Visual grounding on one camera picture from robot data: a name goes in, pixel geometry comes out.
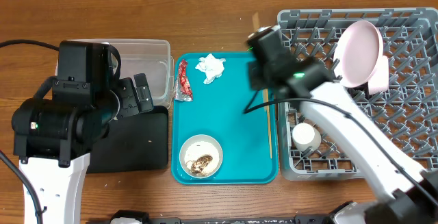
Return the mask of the white cup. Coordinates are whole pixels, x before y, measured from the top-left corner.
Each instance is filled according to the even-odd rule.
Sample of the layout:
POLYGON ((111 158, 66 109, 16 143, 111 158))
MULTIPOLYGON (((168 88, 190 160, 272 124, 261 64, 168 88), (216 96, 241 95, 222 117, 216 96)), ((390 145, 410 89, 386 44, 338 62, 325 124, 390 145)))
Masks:
POLYGON ((299 123, 292 129, 292 140, 301 152, 307 149, 316 150, 321 144, 321 134, 312 125, 299 123))

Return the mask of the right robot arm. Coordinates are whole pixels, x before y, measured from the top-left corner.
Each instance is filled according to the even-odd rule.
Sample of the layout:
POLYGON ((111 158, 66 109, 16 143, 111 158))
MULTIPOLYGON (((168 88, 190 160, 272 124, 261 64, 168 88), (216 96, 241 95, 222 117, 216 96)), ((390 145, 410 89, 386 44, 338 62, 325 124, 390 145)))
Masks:
POLYGON ((403 153, 366 116, 345 88, 313 57, 300 61, 286 49, 279 27, 265 27, 247 41, 255 61, 250 87, 271 89, 271 104, 292 104, 322 128, 359 168, 376 201, 348 201, 325 223, 436 223, 437 172, 403 153))

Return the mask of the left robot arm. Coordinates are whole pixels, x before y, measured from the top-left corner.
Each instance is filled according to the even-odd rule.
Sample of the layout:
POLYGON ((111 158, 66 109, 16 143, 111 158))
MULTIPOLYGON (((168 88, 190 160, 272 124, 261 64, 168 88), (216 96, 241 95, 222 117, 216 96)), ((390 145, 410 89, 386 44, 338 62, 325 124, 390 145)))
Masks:
POLYGON ((57 52, 56 75, 12 116, 26 223, 78 223, 94 143, 111 121, 153 109, 146 75, 121 77, 114 46, 65 40, 57 52))

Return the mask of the grey dishwasher rack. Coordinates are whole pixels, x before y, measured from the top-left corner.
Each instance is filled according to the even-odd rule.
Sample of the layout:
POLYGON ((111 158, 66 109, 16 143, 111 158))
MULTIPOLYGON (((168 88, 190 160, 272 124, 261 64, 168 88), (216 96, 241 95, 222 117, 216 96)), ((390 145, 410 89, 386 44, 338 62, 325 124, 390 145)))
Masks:
MULTIPOLYGON (((437 10, 374 8, 281 10, 277 23, 286 48, 299 58, 313 56, 327 68, 337 66, 335 48, 345 29, 368 21, 383 37, 389 60, 389 88, 369 95, 350 91, 361 110, 404 153, 425 169, 437 168, 437 10)), ((359 169, 327 136, 313 153, 303 154, 292 142, 292 129, 305 121, 288 103, 278 106, 280 170, 284 178, 345 180, 359 178, 359 169)))

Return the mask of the clear plastic bin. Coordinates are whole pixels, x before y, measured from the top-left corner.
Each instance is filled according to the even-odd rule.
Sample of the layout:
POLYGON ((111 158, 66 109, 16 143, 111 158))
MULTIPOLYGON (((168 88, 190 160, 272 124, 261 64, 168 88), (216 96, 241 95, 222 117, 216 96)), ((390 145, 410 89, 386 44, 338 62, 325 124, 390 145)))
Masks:
POLYGON ((118 50, 121 61, 121 77, 134 78, 144 73, 151 92, 154 107, 170 107, 173 90, 174 62, 170 44, 166 40, 152 39, 89 39, 88 42, 109 44, 118 50))

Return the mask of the black plastic bin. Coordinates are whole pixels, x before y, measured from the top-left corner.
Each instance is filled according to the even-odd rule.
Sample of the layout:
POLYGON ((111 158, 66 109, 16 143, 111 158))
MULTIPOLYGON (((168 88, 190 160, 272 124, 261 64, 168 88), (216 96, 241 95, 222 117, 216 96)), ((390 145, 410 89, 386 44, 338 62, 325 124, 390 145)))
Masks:
POLYGON ((93 145, 87 173, 164 169, 168 165, 168 109, 121 118, 109 124, 106 138, 93 145))

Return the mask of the red foil wrapper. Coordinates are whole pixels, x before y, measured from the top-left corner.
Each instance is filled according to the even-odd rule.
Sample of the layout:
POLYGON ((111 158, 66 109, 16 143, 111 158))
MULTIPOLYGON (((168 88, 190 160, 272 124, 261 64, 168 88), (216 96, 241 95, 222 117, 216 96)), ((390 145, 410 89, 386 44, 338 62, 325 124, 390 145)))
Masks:
POLYGON ((193 101, 193 93, 187 76, 188 62, 181 60, 177 68, 175 80, 175 99, 177 101, 193 101))

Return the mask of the crumpled white tissue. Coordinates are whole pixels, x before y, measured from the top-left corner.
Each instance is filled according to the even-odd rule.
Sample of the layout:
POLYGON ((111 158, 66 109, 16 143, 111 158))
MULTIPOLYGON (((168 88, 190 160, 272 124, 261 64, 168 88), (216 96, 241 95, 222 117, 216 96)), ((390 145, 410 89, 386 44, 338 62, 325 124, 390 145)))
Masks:
POLYGON ((213 54, 210 53, 206 57, 199 58, 199 63, 195 66, 195 69, 205 74, 203 83, 208 85, 216 78, 222 76, 225 62, 225 58, 215 58, 213 54))

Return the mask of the grey bowl with food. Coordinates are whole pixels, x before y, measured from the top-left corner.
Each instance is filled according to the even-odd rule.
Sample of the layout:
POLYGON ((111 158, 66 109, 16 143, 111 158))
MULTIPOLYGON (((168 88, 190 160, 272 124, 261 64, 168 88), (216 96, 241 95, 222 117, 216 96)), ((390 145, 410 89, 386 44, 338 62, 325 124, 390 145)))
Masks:
POLYGON ((186 174, 195 179, 215 175, 223 162, 223 150, 213 137, 199 134, 187 139, 179 152, 179 164, 186 174))

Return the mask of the teal serving tray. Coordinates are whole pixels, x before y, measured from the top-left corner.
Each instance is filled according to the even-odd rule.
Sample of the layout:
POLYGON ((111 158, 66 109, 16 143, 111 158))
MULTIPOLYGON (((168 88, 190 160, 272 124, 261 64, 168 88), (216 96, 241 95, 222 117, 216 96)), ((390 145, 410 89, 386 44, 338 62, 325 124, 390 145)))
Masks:
POLYGON ((193 101, 175 101, 172 113, 171 171, 181 184, 267 184, 279 171, 275 107, 244 114, 244 108, 264 102, 263 93, 250 89, 248 63, 251 52, 215 52, 225 58, 221 77, 205 85, 205 74, 195 69, 202 53, 186 53, 187 76, 193 101), (183 143, 204 134, 215 138, 223 150, 218 172, 206 179, 195 179, 179 164, 183 143))

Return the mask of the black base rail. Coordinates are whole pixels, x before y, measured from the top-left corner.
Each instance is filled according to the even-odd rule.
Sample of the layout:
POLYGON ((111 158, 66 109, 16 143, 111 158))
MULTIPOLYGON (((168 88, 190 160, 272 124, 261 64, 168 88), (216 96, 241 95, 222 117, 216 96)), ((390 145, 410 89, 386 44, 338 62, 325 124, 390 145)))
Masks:
POLYGON ((330 223, 327 214, 298 214, 293 217, 234 218, 234 219, 150 219, 152 224, 323 224, 330 223))

